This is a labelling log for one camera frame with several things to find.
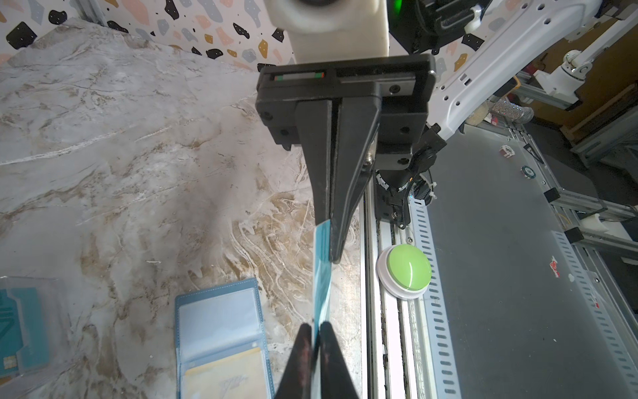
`terrazzo backdrop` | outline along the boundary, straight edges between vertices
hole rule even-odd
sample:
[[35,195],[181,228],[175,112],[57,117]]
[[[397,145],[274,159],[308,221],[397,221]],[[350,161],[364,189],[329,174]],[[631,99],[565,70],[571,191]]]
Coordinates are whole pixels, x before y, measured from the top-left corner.
[[113,29],[258,71],[294,63],[263,0],[96,0]]
[[0,0],[0,64],[77,16],[75,0]]

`gray metal table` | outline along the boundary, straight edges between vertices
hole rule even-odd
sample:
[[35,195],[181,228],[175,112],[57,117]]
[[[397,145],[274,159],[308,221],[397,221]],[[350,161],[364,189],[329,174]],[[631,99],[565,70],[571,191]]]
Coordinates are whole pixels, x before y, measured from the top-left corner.
[[[504,144],[513,158],[499,155]],[[477,128],[453,136],[432,168],[440,184],[427,210],[461,394],[631,397],[635,366],[627,357],[625,373],[610,350],[552,233],[562,228],[541,183],[523,165],[534,168],[518,142]]]

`marble countertop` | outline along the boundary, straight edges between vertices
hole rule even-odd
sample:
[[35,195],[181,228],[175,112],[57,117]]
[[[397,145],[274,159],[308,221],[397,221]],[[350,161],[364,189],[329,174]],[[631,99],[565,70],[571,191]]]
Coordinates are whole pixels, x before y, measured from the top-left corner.
[[[0,275],[60,278],[71,320],[73,366],[31,397],[174,397],[175,297],[253,276],[278,385],[314,212],[257,77],[80,20],[0,66]],[[359,257],[355,216],[330,316],[360,392]]]

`green push button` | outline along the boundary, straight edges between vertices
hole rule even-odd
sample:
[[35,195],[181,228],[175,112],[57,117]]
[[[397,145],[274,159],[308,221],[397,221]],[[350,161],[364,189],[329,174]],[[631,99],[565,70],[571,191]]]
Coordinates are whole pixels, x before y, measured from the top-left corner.
[[422,290],[432,279],[426,254],[409,244],[397,245],[390,251],[388,270],[397,284],[411,291]]

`perforated metal strip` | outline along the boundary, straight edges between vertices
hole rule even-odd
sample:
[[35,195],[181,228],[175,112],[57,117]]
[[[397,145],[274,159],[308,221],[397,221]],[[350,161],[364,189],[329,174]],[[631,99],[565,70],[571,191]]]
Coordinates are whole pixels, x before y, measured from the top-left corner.
[[573,273],[575,277],[575,282],[577,283],[580,293],[589,305],[591,315],[593,319],[596,320],[598,329],[605,337],[609,352],[612,354],[633,397],[638,398],[638,371],[629,353],[627,353],[627,348],[623,340],[611,322],[611,318],[604,304],[597,298],[596,289],[586,270],[583,269],[580,260],[574,253],[572,245],[567,241],[567,237],[565,237],[562,232],[554,231],[552,233],[554,234],[556,243],[560,247],[561,253],[567,261],[570,272]]
[[410,197],[410,215],[412,216],[415,244],[426,254],[432,267],[432,280],[424,295],[424,301],[427,332],[434,361],[436,393],[439,398],[460,398],[461,390],[459,389],[459,378],[456,373],[456,362],[450,339],[450,327],[447,321],[432,230],[425,203]]

